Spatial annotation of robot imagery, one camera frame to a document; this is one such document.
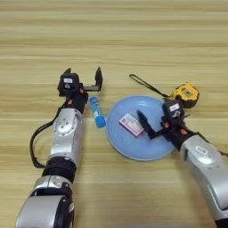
wood grain surface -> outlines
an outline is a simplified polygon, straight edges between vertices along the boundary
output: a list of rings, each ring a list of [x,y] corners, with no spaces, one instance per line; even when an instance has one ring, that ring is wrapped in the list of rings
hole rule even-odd
[[[189,127],[228,151],[227,25],[226,0],[1,0],[1,228],[14,226],[42,173],[31,164],[29,138],[62,103],[56,87],[68,67],[92,84],[101,66],[106,117],[128,95],[159,98],[129,73],[165,93],[191,81],[200,99],[189,111]],[[215,227],[178,152],[154,162],[124,158],[105,129],[95,127],[88,106],[85,129],[74,183],[75,228]],[[51,130],[37,139],[43,162],[51,141]]]

